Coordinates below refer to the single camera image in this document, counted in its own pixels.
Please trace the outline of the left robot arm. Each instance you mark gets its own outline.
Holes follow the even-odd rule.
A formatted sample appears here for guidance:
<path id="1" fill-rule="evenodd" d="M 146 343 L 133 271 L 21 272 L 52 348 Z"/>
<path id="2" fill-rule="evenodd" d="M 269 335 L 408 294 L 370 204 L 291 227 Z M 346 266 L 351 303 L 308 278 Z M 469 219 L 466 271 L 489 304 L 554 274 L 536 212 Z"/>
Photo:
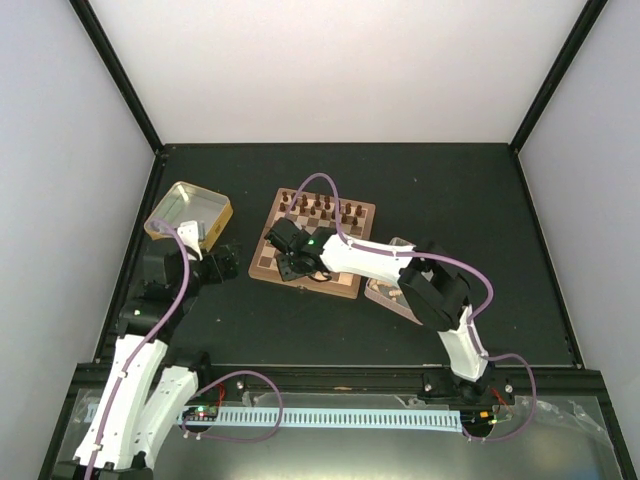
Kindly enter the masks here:
<path id="1" fill-rule="evenodd" d="M 170 351 L 169 343 L 202 287 L 238 274 L 239 248 L 209 253 L 153 242 L 142 277 L 120 310 L 109 377 L 96 413 L 72 459 L 55 479 L 150 479 L 164 441 L 193 399 L 207 397 L 215 376 L 205 352 Z"/>

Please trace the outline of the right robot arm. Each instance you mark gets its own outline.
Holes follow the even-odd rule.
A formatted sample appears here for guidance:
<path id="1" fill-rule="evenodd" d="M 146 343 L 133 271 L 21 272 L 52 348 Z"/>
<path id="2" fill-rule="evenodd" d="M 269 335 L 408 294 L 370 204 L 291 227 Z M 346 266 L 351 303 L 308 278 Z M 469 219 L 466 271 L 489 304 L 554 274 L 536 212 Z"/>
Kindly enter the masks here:
<path id="1" fill-rule="evenodd" d="M 436 331 L 448 354 L 449 390 L 467 404 L 477 403 L 491 390 L 491 369 L 475 318 L 494 298 L 489 279 L 474 267 L 433 250 L 414 245 L 389 245 L 356 239 L 340 227 L 306 231 L 282 217 L 264 239 L 277 250 L 284 282 L 317 273 L 349 273 L 398 288 L 413 316 Z"/>

